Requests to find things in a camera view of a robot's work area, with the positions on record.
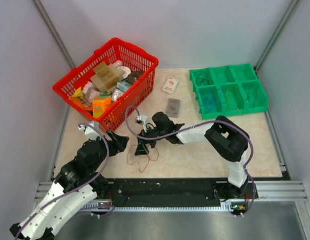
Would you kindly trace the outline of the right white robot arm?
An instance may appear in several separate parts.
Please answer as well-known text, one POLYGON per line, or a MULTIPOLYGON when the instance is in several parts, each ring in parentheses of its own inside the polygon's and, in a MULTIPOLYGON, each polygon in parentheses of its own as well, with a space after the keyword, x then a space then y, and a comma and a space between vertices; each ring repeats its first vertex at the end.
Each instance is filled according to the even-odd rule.
POLYGON ((143 126, 138 135, 136 156, 149 154, 148 147, 155 148, 157 141, 165 139, 173 145, 210 143, 219 155, 228 162, 228 192, 240 198, 247 191, 249 177, 245 170, 248 160, 249 135, 225 116, 219 116, 213 123, 200 123, 197 127, 175 124, 163 112, 152 117, 137 116, 135 122, 143 126))

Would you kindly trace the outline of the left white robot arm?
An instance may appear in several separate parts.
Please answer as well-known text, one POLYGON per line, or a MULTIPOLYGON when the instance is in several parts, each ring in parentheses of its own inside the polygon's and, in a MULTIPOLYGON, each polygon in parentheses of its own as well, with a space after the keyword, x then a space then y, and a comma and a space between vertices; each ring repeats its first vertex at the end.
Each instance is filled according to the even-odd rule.
POLYGON ((20 240, 53 240, 63 226, 86 204, 104 198, 108 180, 97 169, 110 157, 126 150, 129 137, 108 131, 110 139, 93 133, 77 151, 75 158, 64 165, 44 199, 23 222, 10 228, 20 240))

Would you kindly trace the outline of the orange snack box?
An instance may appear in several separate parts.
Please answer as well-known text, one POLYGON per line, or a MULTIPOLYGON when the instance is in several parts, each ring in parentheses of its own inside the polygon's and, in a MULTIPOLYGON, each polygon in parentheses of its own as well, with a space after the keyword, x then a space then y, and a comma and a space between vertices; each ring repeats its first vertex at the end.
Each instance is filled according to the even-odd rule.
POLYGON ((111 105, 112 105, 112 99, 110 97, 96 98, 92 102, 93 117, 95 119, 100 118, 111 105))

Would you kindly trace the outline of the clear plastic card case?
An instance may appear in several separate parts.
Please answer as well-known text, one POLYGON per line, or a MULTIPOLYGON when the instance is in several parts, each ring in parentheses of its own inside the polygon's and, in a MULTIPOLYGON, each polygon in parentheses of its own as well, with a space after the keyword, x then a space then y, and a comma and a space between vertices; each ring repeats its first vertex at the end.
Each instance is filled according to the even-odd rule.
POLYGON ((181 109, 181 100, 170 98, 167 103, 165 114, 170 118, 178 118, 181 109))

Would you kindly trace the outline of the teal small box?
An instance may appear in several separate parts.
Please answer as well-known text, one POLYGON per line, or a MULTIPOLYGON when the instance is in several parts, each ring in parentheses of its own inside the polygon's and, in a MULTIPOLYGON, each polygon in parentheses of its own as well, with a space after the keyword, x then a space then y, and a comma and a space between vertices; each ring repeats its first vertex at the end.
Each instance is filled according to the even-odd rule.
POLYGON ((116 85, 116 88, 123 94, 125 94, 131 87, 132 85, 126 81, 120 81, 116 85))

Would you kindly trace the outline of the pink wrapped pack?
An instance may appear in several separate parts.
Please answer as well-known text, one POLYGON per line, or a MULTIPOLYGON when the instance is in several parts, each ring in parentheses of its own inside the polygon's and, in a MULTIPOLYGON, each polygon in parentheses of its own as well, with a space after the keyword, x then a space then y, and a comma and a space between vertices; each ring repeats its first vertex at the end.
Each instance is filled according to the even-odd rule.
POLYGON ((92 102, 95 98, 99 97, 101 92, 97 89, 97 87, 92 82, 87 82, 84 88, 82 89, 84 97, 92 102))

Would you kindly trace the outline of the yellow snack packet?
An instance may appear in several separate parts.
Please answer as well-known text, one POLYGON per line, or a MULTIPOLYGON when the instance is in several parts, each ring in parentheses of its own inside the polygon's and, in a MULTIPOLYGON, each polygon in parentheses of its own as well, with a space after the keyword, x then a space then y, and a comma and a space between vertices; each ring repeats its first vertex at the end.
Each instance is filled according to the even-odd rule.
POLYGON ((87 111, 87 112, 93 111, 93 106, 86 99, 85 94, 82 91, 81 87, 75 91, 75 93, 69 98, 69 100, 84 111, 87 111))

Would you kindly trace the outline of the brown cardboard box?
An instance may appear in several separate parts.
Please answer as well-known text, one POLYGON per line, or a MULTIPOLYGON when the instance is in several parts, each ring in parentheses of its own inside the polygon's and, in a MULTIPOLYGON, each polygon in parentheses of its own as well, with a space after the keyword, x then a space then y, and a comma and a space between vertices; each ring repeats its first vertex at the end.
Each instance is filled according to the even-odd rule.
POLYGON ((107 65, 105 62, 100 63, 93 68, 93 75, 90 80, 100 92, 107 92, 117 86, 122 81, 123 74, 113 64, 107 65))

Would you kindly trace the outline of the dark brown round item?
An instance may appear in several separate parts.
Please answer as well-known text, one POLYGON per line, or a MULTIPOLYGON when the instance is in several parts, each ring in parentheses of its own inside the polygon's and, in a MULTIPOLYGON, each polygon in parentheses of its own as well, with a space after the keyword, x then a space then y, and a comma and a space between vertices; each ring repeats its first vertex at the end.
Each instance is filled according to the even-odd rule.
POLYGON ((144 72, 141 71, 141 70, 139 70, 139 71, 134 71, 134 72, 132 72, 131 74, 128 75, 126 81, 127 81, 129 84, 133 85, 133 84, 135 84, 135 83, 139 80, 139 78, 140 78, 143 74, 144 74, 144 72))

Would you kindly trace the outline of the white pink pouch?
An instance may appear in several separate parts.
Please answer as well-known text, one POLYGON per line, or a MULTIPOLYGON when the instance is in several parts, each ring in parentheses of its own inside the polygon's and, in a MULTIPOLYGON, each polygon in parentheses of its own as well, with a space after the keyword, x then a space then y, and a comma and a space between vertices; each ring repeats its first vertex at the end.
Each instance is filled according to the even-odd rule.
POLYGON ((113 65, 121 71, 123 74, 123 78, 126 79, 131 73, 131 69, 129 67, 124 66, 123 62, 121 60, 117 60, 113 63, 113 65))

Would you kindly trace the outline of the white red card box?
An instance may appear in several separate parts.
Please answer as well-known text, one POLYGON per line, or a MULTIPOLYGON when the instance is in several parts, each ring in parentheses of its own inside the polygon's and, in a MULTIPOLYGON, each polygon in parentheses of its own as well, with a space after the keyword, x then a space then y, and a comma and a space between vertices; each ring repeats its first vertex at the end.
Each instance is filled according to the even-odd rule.
POLYGON ((177 89, 178 84, 178 79, 174 77, 168 77, 162 88, 162 92, 168 95, 173 95, 177 89))

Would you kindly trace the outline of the green compartment tray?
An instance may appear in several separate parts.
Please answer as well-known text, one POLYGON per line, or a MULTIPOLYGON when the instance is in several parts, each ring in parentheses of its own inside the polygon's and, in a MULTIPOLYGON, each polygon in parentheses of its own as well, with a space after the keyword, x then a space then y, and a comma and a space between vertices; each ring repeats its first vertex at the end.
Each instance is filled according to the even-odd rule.
POLYGON ((267 112, 269 98, 250 63, 189 71, 203 120, 267 112))

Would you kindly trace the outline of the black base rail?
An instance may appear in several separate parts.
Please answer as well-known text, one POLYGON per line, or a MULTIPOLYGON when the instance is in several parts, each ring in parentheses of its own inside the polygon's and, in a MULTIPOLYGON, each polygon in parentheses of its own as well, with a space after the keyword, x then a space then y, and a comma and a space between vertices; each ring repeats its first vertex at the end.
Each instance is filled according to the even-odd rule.
POLYGON ((237 189, 225 178, 109 178, 97 197, 117 208, 219 207, 225 200, 246 203, 257 198, 252 183, 237 189))

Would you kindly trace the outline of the aluminium frame rail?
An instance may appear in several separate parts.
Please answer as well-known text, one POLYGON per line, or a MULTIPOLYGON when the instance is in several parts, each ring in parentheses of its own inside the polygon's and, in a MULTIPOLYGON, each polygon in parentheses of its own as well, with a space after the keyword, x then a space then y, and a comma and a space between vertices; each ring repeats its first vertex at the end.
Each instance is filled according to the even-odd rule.
POLYGON ((265 202, 305 202, 308 196, 302 181, 291 180, 284 162, 279 163, 283 178, 256 178, 254 180, 259 195, 258 201, 265 202))

